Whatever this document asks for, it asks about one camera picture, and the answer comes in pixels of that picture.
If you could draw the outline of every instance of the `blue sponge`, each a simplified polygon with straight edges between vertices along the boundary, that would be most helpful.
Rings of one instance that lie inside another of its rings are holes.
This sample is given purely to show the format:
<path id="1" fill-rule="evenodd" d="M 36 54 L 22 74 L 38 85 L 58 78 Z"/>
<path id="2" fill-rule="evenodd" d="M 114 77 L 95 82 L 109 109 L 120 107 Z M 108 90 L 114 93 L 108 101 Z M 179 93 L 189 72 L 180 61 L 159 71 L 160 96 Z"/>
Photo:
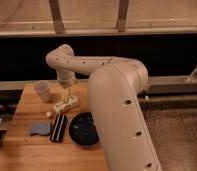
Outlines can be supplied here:
<path id="1" fill-rule="evenodd" d="M 33 135 L 50 135 L 52 124 L 49 123 L 33 123 L 30 128 L 30 136 Z"/>

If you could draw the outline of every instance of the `dark background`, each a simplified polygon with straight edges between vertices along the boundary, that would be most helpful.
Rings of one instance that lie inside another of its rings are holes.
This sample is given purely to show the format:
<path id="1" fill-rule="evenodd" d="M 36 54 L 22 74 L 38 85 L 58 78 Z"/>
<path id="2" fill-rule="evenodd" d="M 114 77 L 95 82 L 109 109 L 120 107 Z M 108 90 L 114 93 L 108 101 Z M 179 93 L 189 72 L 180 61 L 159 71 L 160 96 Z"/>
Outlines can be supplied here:
<path id="1" fill-rule="evenodd" d="M 64 43 L 77 56 L 139 59 L 150 76 L 189 75 L 197 64 L 197 34 L 0 38 L 0 81 L 55 79 L 45 56 Z"/>

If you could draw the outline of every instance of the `black bowl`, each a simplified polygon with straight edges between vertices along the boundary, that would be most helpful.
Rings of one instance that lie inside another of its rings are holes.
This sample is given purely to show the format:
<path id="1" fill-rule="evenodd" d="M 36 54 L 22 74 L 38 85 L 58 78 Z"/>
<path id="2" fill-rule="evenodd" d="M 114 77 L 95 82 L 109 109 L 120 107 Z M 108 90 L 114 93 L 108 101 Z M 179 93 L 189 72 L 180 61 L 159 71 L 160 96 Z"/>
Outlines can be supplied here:
<path id="1" fill-rule="evenodd" d="M 75 116 L 69 126 L 72 140 L 81 146 L 94 145 L 99 141 L 96 127 L 90 112 Z"/>

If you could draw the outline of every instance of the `floor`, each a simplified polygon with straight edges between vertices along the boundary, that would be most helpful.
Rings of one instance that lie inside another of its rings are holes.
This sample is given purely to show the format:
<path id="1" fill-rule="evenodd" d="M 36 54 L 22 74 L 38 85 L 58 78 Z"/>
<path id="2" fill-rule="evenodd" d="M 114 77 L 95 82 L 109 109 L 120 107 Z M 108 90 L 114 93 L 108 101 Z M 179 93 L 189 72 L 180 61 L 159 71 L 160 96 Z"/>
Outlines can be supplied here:
<path id="1" fill-rule="evenodd" d="M 163 171 L 197 171 L 197 95 L 151 99 L 142 109 Z"/>

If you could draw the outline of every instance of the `black object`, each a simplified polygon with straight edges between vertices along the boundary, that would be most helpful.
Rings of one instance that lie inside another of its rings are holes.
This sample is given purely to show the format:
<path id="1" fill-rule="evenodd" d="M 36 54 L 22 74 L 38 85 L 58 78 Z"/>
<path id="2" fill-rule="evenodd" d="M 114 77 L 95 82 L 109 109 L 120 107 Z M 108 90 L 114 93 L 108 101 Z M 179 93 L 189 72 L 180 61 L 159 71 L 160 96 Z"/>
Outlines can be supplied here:
<path id="1" fill-rule="evenodd" d="M 89 146 L 99 141 L 91 113 L 75 116 L 69 126 L 69 134 L 74 142 L 81 146 Z"/>
<path id="2" fill-rule="evenodd" d="M 66 127 L 66 121 L 67 121 L 66 115 L 58 114 L 56 116 L 53 130 L 50 135 L 50 141 L 53 141 L 53 142 L 61 142 L 62 141 L 62 138 L 64 135 L 64 130 Z"/>

